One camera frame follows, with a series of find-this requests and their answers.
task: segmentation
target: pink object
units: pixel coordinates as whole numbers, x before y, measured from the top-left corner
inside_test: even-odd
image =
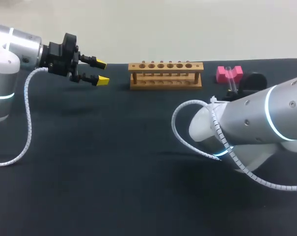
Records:
[[[223,66],[218,66],[217,73],[216,73],[216,80],[219,84],[226,84],[228,83],[228,79],[230,76],[233,77],[235,83],[239,83],[243,76],[243,71],[240,65],[235,66],[231,70],[231,73],[226,73],[226,69]]]

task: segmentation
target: black object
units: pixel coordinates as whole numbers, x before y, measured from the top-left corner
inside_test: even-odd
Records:
[[[48,67],[48,72],[56,75],[67,76],[70,72],[70,80],[78,83],[80,79],[95,84],[97,76],[80,76],[77,71],[79,60],[89,64],[91,67],[105,69],[106,64],[97,61],[96,57],[81,56],[79,47],[76,45],[77,38],[75,35],[66,33],[62,44],[50,42],[49,46],[43,46],[40,67]]]
[[[228,91],[224,101],[235,101],[267,88],[267,79],[263,74],[245,73],[239,82],[238,93]]]

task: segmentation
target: wooden test tube rack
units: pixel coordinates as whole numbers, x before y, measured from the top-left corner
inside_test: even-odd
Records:
[[[203,70],[201,62],[130,63],[130,89],[200,89]]]

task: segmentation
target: black tablecloth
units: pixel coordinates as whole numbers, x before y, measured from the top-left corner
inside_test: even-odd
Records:
[[[266,75],[269,86],[297,76],[297,59],[205,62],[198,91],[130,91],[127,65],[81,71],[107,87],[38,74],[30,82],[33,138],[15,165],[0,168],[0,235],[297,235],[297,193],[258,185],[176,140],[170,120],[190,99],[222,97],[218,65]],[[23,149],[27,122],[21,72],[9,118],[0,123],[0,161]],[[178,131],[199,109],[186,108]],[[297,154],[277,153],[256,172],[297,184]]]

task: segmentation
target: white cable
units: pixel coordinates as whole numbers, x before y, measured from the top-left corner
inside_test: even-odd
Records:
[[[174,135],[177,137],[177,139],[183,143],[185,146],[187,146],[189,149],[197,152],[198,154],[201,154],[207,158],[210,158],[210,159],[213,159],[213,160],[217,160],[217,161],[220,161],[220,159],[214,155],[210,155],[206,152],[203,152],[201,150],[198,150],[197,148],[193,147],[192,145],[188,144],[183,138],[181,138],[181,136],[179,135],[178,131],[177,131],[177,128],[176,128],[176,118],[177,118],[177,115],[179,113],[179,111],[188,106],[188,105],[191,105],[191,104],[198,104],[198,105],[201,105],[203,107],[208,107],[208,104],[206,102],[203,102],[203,101],[200,101],[200,100],[190,100],[190,101],[187,101],[187,102],[184,102],[182,103],[180,106],[177,107],[177,109],[174,111],[173,115],[172,115],[172,119],[171,119],[171,127],[172,127],[172,131],[174,133]]]
[[[24,100],[25,100],[27,126],[28,126],[28,135],[27,135],[27,141],[26,141],[25,147],[24,147],[23,151],[17,157],[15,157],[13,160],[0,163],[0,166],[8,166],[8,165],[11,165],[11,164],[17,162],[18,160],[20,160],[24,156],[24,154],[27,152],[27,150],[29,148],[30,141],[31,141],[31,119],[30,119],[30,110],[29,110],[29,103],[28,103],[28,85],[29,85],[29,82],[32,79],[32,77],[37,72],[40,72],[40,71],[48,72],[48,68],[38,68],[38,69],[33,70],[28,75],[28,77],[27,77],[27,79],[25,81],[25,85],[24,85]]]
[[[280,185],[280,184],[275,184],[275,183],[271,183],[268,182],[266,180],[263,180],[259,177],[257,177],[255,174],[253,174],[251,171],[248,170],[248,168],[238,159],[238,157],[235,155],[235,153],[232,151],[232,149],[230,148],[229,143],[227,142],[221,127],[217,121],[217,117],[216,114],[214,112],[213,109],[210,109],[208,104],[204,101],[200,101],[200,100],[191,100],[191,101],[187,101],[182,103],[180,106],[177,107],[177,109],[174,111],[173,115],[172,115],[172,119],[171,119],[171,126],[172,126],[172,131],[174,133],[174,135],[179,139],[179,141],[181,143],[183,143],[185,146],[187,146],[188,148],[196,151],[197,153],[211,158],[211,159],[216,159],[217,157],[210,155],[208,153],[205,153],[203,151],[200,151],[198,149],[196,149],[195,147],[191,146],[190,144],[188,144],[186,141],[184,141],[180,135],[177,132],[177,129],[175,127],[175,120],[176,120],[176,116],[178,114],[178,112],[191,104],[198,104],[201,106],[206,107],[212,114],[212,118],[213,118],[213,127],[215,128],[215,132],[217,133],[217,135],[219,136],[219,139],[221,140],[221,142],[223,143],[224,147],[226,148],[226,150],[228,151],[229,155],[231,156],[232,160],[236,163],[236,165],[247,175],[249,176],[252,180],[254,180],[255,182],[258,182],[261,185],[264,185],[268,188],[272,188],[272,189],[277,189],[277,190],[282,190],[282,191],[297,191],[297,185],[293,185],[293,186],[289,186],[289,185]]]

